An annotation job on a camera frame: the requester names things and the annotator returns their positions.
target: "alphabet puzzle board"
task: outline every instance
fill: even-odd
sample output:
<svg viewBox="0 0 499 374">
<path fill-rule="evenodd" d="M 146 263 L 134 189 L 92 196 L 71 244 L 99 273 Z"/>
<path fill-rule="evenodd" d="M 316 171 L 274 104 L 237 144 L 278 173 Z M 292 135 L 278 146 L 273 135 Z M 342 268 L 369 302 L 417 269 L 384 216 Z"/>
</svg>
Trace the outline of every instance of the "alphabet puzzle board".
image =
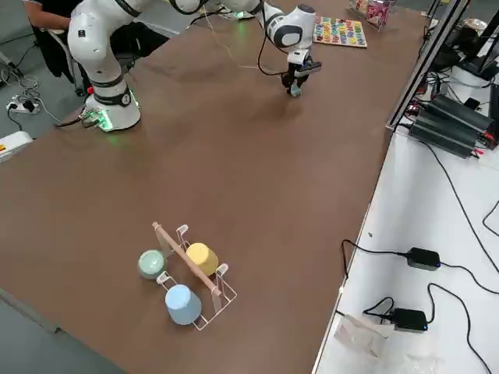
<svg viewBox="0 0 499 374">
<path fill-rule="evenodd" d="M 359 21 L 316 17 L 313 41 L 316 43 L 367 48 L 366 35 Z"/>
</svg>

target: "floor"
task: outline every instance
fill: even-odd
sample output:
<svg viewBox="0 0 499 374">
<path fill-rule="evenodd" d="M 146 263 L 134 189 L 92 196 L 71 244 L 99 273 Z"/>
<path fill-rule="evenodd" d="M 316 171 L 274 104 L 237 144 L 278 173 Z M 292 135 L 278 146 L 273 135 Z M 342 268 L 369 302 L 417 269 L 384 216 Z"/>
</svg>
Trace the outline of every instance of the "floor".
<svg viewBox="0 0 499 374">
<path fill-rule="evenodd" d="M 489 21 L 497 11 L 495 1 L 472 0 L 466 15 Z M 428 9 L 431 2 L 432 0 L 399 0 L 400 5 L 418 10 Z M 2 15 L 0 51 L 8 55 L 14 63 L 18 63 L 23 53 L 33 45 L 33 37 L 25 37 L 9 43 L 2 41 L 30 34 L 30 24 L 20 0 L 1 1 L 0 14 Z M 151 7 L 141 15 L 140 20 L 156 31 L 174 37 L 185 29 L 191 18 L 180 16 L 169 5 L 160 0 L 154 0 Z M 20 68 L 24 74 L 36 77 L 41 99 L 56 118 L 67 117 L 82 104 L 83 99 L 75 95 L 73 86 L 65 78 L 55 78 L 46 69 L 37 48 L 30 50 Z M 13 95 L 22 92 L 22 88 L 15 80 L 10 83 L 11 86 L 0 87 L 0 104 L 6 104 Z M 54 123 L 54 120 L 46 113 L 33 116 L 15 115 L 14 118 L 35 138 L 43 136 Z M 8 119 L 6 111 L 0 110 L 0 138 L 16 130 L 17 126 Z M 121 371 L 64 332 L 56 335 L 48 334 L 36 323 L 25 319 L 7 304 L 0 302 L 0 372 L 8 374 L 33 372 L 112 374 Z"/>
</svg>

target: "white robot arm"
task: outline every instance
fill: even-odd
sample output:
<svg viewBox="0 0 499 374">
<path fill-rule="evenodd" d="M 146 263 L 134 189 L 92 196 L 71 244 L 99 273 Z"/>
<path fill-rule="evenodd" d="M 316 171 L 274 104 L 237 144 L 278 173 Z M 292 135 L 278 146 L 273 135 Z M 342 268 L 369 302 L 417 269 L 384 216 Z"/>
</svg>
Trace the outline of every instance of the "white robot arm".
<svg viewBox="0 0 499 374">
<path fill-rule="evenodd" d="M 85 116 L 92 116 L 104 131 L 126 129 L 140 120 L 140 110 L 123 79 L 111 50 L 110 36 L 132 22 L 150 0 L 84 0 L 73 11 L 68 44 L 71 54 L 87 72 L 94 88 L 86 101 Z M 288 15 L 264 0 L 171 0 L 175 10 L 194 14 L 210 2 L 233 12 L 247 11 L 258 18 L 272 44 L 288 53 L 288 71 L 281 81 L 289 94 L 298 96 L 308 75 L 321 64 L 310 56 L 315 11 L 299 5 Z"/>
</svg>

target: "power adapter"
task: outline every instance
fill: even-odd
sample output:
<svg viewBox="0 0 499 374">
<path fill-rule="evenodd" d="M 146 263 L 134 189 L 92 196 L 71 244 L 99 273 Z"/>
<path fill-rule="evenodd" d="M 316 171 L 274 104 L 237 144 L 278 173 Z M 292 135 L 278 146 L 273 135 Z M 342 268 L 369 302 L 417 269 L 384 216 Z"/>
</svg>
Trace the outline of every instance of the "power adapter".
<svg viewBox="0 0 499 374">
<path fill-rule="evenodd" d="M 411 248 L 404 257 L 407 259 L 407 264 L 416 269 L 435 271 L 441 266 L 438 253 L 426 249 Z"/>
<path fill-rule="evenodd" d="M 397 331 L 424 333 L 428 330 L 426 315 L 421 310 L 395 308 L 388 319 Z"/>
</svg>

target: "white table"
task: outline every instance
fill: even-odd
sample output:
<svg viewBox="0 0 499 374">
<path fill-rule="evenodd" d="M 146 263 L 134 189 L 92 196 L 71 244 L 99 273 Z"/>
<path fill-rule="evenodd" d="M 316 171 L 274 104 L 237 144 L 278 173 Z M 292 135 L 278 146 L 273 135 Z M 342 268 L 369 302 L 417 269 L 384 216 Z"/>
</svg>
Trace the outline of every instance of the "white table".
<svg viewBox="0 0 499 374">
<path fill-rule="evenodd" d="M 451 76 L 454 77 L 451 87 L 460 100 L 473 97 L 482 103 L 489 101 L 490 88 L 470 87 L 484 86 L 486 81 L 460 68 L 453 68 Z M 488 104 L 481 106 L 485 115 L 488 107 Z M 399 127 L 391 141 L 358 244 L 373 251 L 406 252 L 413 246 L 434 250 L 440 253 L 442 261 L 468 267 L 480 283 L 499 291 L 499 274 L 472 235 L 444 172 L 432 153 L 406 133 L 406 129 Z M 499 149 L 486 150 L 479 161 L 463 160 L 436 147 L 434 150 L 447 168 L 483 244 L 499 266 L 499 238 L 481 223 L 499 200 Z M 499 210 L 487 223 L 499 231 Z M 478 288 L 464 270 L 446 267 L 437 272 L 417 270 L 407 266 L 402 257 L 356 251 L 350 278 L 338 299 L 338 310 L 361 316 L 364 309 L 391 296 L 396 306 L 423 310 L 429 319 L 431 306 L 426 286 L 430 282 L 448 288 L 463 299 L 472 320 L 472 345 L 490 370 L 499 372 L 496 318 L 499 295 Z M 425 334 L 395 332 L 381 363 L 352 353 L 338 343 L 333 332 L 341 317 L 332 316 L 331 329 L 326 333 L 314 371 L 317 374 L 403 374 L 393 366 L 412 354 L 440 358 L 440 371 L 435 374 L 486 372 L 466 343 L 467 322 L 459 301 L 436 288 L 432 293 L 436 317 L 429 331 Z"/>
</svg>

